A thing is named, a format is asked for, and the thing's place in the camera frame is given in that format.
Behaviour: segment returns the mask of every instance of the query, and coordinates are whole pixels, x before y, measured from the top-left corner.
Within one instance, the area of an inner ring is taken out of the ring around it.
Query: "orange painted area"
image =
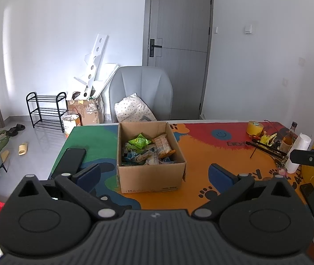
[[[220,146],[215,144],[209,144],[207,142],[199,140],[198,137],[191,136],[190,130],[187,125],[178,124],[177,128],[173,128],[178,133],[183,133],[180,136],[179,146],[187,161],[187,174],[186,182],[182,181],[181,188],[174,191],[167,192],[154,192],[154,193],[129,193],[120,194],[137,200],[142,209],[187,209],[191,213],[194,209],[208,202],[209,200],[200,191],[203,188],[216,191],[208,177],[209,166],[212,163],[217,163],[226,170],[230,171],[234,175],[239,173],[251,173],[255,180],[259,180],[256,175],[256,170],[261,172],[261,179],[272,178],[273,172],[276,170],[274,160],[266,153],[257,150],[252,158],[250,156],[254,151],[254,147],[241,145],[241,146],[224,146],[226,141],[221,143]],[[247,136],[242,134],[239,137],[240,141],[247,140]],[[289,174],[288,180],[291,185],[296,187],[296,192],[303,200],[299,191],[299,184],[303,184],[301,181],[296,182],[295,176],[299,176],[300,172]]]

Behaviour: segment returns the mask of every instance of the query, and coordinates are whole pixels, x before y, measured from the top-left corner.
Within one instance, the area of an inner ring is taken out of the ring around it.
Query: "tape roll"
[[[261,123],[251,120],[250,122],[248,122],[247,134],[260,136],[263,128],[264,126]]]

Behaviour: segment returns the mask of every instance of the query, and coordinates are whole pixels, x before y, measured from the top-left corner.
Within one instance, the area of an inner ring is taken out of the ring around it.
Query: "chair backrest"
[[[173,89],[167,73],[161,68],[120,67],[109,87],[112,122],[117,123],[114,105],[123,98],[137,93],[157,120],[169,120],[172,110]]]

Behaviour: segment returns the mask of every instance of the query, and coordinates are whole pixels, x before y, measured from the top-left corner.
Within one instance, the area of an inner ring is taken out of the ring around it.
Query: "colorful table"
[[[91,192],[92,195],[98,198],[106,196],[109,202],[124,208],[183,208],[192,212],[219,194],[210,167],[212,163],[219,164],[235,175],[250,173],[255,180],[266,180],[276,173],[275,162],[266,153],[257,150],[250,158],[254,148],[245,144],[245,141],[250,140],[245,132],[247,124],[195,121],[170,124],[187,161],[186,182],[182,182],[179,190],[130,194],[120,192],[116,183],[116,124],[75,127],[57,157],[52,172],[67,148],[85,148],[87,154],[82,168],[100,163],[102,170],[101,179]],[[278,132],[283,136],[288,131],[277,122],[263,124],[268,134]],[[300,170],[289,174],[288,181],[303,200],[299,191],[299,185],[304,183]]]

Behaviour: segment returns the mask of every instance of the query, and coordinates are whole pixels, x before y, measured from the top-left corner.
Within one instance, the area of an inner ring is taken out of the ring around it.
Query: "black metal shoe rack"
[[[59,102],[62,100],[65,100],[66,108],[59,108]],[[57,96],[37,96],[35,92],[32,92],[27,95],[26,101],[27,101],[28,112],[29,112],[30,120],[32,121],[33,128],[37,126],[37,127],[44,127],[47,129],[61,130],[62,132],[64,132],[64,124],[61,120],[61,117],[64,115],[65,112],[67,112],[66,93],[62,92],[58,94]],[[35,102],[37,105],[37,108],[31,111],[29,108],[29,102]],[[40,102],[56,103],[56,108],[40,107],[39,106]],[[40,119],[36,122],[33,122],[32,115],[38,115]],[[46,119],[46,118],[43,118],[43,116],[53,117],[55,119]]]

